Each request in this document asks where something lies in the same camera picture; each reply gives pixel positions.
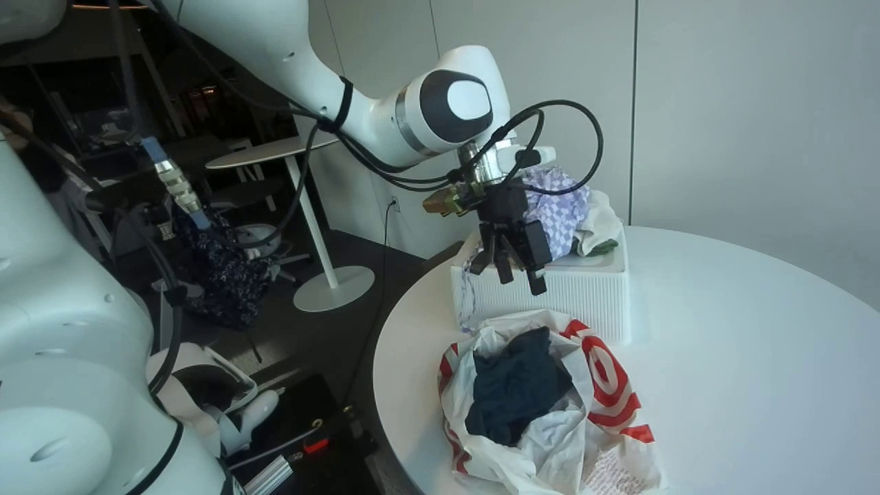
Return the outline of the black case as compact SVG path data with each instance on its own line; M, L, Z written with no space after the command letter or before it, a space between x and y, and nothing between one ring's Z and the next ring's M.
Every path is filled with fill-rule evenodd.
M273 461L286 479L268 495L382 495L366 463L377 451L360 410L339 405L321 374L284 379L276 410L252 433L251 447L226 461L242 485Z

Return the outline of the white and red plastic bag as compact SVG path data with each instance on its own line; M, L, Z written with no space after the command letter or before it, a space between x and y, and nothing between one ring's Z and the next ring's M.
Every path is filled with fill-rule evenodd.
M474 357L493 356L541 327L550 329L550 355L572 388L529 423L516 447L470 434ZM472 486L494 483L509 495L660 495L668 486L628 373L595 330L568 314L534 310L478 323L444 352L438 392L452 471Z

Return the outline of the white ribbed basket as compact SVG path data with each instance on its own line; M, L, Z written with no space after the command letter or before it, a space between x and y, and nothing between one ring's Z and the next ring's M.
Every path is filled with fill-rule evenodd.
M480 235L474 232L452 258L450 284L456 313L463 263L479 247ZM609 345L629 344L633 337L629 275L628 244L624 232L613 253L592 258L570 254L547 265L544 268L547 291L539 296L531 294L525 272L513 267L514 280L502 285L496 268L488 266L472 279L476 294L472 323L475 328L482 320L546 309L581 320Z

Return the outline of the purple checkered cloth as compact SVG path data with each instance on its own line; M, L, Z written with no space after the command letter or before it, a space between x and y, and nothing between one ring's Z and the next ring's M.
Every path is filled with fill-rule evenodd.
M570 188L576 183L559 166L531 167L522 176L522 181L528 187L550 191ZM590 188L587 186L565 195L526 191L528 207L525 220L541 222L553 261L570 253L575 231L588 214L589 194Z

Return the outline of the round white pedestal table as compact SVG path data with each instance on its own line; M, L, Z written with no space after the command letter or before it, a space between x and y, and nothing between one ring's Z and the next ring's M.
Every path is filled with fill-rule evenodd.
M305 139L289 137L248 147L241 151L233 151L233 153L211 160L206 167L207 169L219 170L260 165L266 161L283 159L290 179L297 182L303 177L303 173L299 170L296 157L306 153L307 150L314 151L337 141L337 138L319 132L313 139L311 147L307 147ZM323 274L314 276L299 286L293 298L295 307L302 312L328 312L346 306L367 294L374 284L374 273L367 267L359 265L333 266L323 239L320 223L315 216L310 197L305 191L302 192L300 199L300 209L304 213Z

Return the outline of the white headset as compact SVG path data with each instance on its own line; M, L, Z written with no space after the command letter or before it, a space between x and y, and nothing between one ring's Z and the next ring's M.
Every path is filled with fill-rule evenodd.
M183 342L157 397L167 413L194 429L208 451L222 458L249 443L233 417L258 391L254 379L210 347Z

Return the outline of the office chair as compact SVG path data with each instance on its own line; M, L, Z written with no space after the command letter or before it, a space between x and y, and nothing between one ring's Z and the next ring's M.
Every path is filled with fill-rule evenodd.
M276 234L276 226L269 223L247 223L233 229L236 241L239 243L258 242L256 247L246 248L246 256L249 261L264 260L268 262L266 277L272 281L278 278L284 279L294 287L302 285L302 280L296 278L285 266L293 263L313 263L312 256L308 253L293 254L292 242L284 241L281 235L270 238Z

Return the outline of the blue striped white cloth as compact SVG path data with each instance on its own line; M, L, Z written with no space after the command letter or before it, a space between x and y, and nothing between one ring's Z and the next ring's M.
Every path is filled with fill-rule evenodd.
M466 258L460 272L460 297L456 316L458 316L458 324L461 331L468 335L474 334L475 328L472 319L474 319L474 312L476 311L474 274L472 273L471 267L481 251L481 248L476 247L471 255Z

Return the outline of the dark floral fabric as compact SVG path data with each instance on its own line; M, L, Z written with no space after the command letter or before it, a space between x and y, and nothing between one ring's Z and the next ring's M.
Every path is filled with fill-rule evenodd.
M191 217L172 207L173 228L182 242L183 278L201 286L203 294L186 308L222 328L248 331L260 313L272 282L276 257L248 258L244 250L217 241L196 228Z

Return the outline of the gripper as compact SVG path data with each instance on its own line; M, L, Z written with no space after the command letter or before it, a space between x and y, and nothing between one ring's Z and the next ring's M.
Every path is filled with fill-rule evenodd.
M529 203L522 179L512 179L507 185L498 183L484 188L482 201L478 204L478 229L482 250L472 257L470 273L481 275L488 266L494 266L502 285L514 280L512 244L514 224L525 221ZM544 268L552 262L546 232L540 221L522 224L520 229L520 257L524 263L531 294L539 296L547 291Z

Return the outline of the white hand controller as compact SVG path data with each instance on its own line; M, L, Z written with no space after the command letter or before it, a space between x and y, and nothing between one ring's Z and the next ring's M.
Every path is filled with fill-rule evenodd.
M244 408L231 413L214 414L223 457L250 448L254 431L276 410L280 398L277 390L267 390L258 394Z

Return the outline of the dark blue clothing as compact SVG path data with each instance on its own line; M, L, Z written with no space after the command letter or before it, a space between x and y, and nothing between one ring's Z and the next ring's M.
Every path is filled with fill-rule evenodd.
M531 329L493 356L475 356L471 435L516 447L531 421L550 413L572 388L570 374L550 355L550 329Z

